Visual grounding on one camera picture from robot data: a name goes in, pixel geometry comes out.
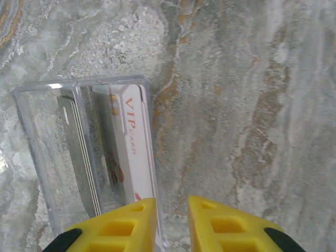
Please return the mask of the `white VIP card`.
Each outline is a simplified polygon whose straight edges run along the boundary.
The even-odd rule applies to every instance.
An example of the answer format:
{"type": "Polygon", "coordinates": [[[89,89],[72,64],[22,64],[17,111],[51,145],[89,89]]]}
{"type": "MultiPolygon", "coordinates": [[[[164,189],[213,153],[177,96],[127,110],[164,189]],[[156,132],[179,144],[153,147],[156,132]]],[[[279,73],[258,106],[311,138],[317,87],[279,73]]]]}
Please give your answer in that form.
{"type": "Polygon", "coordinates": [[[123,204],[152,198],[140,85],[99,85],[92,91],[113,188],[123,204]]]}
{"type": "Polygon", "coordinates": [[[157,231],[156,231],[156,245],[157,249],[155,252],[165,252],[165,235],[163,233],[162,227],[162,211],[160,209],[159,192],[156,180],[156,170],[155,170],[155,158],[153,152],[153,142],[152,142],[152,132],[150,126],[150,114],[149,114],[149,103],[148,103],[148,92],[145,85],[140,85],[141,96],[142,96],[142,112],[143,112],[143,122],[146,134],[146,146],[148,149],[148,159],[149,159],[149,169],[151,177],[151,187],[153,197],[156,199],[156,212],[157,212],[157,231]]]}

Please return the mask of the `clear plastic card box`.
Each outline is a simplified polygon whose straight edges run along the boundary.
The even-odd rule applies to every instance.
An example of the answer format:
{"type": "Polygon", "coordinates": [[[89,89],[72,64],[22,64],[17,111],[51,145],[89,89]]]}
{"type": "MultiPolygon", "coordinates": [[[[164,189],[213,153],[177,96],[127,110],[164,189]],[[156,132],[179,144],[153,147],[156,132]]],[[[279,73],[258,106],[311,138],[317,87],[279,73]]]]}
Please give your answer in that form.
{"type": "Polygon", "coordinates": [[[147,89],[150,125],[150,84],[143,76],[67,79],[38,82],[13,90],[18,116],[28,139],[30,153],[54,236],[90,217],[83,207],[66,142],[64,116],[57,97],[61,91],[74,92],[89,151],[101,214],[124,206],[120,194],[112,186],[100,132],[97,99],[92,91],[99,85],[145,85],[147,89]]]}

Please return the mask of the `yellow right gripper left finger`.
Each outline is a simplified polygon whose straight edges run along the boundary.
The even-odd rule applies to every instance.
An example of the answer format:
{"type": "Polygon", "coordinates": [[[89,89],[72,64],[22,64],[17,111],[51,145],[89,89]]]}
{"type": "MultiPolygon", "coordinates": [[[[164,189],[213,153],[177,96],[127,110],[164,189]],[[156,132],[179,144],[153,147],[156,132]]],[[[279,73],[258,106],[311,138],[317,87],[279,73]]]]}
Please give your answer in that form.
{"type": "Polygon", "coordinates": [[[156,200],[145,198],[77,223],[43,252],[155,252],[156,200]]]}

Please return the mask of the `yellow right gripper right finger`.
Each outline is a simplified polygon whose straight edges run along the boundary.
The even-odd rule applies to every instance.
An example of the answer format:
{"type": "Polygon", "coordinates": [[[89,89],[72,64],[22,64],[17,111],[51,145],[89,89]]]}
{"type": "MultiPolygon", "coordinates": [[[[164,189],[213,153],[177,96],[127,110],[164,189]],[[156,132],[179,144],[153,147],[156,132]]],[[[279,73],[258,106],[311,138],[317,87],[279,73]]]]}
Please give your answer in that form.
{"type": "Polygon", "coordinates": [[[306,252],[280,226],[213,200],[188,197],[191,252],[306,252]]]}

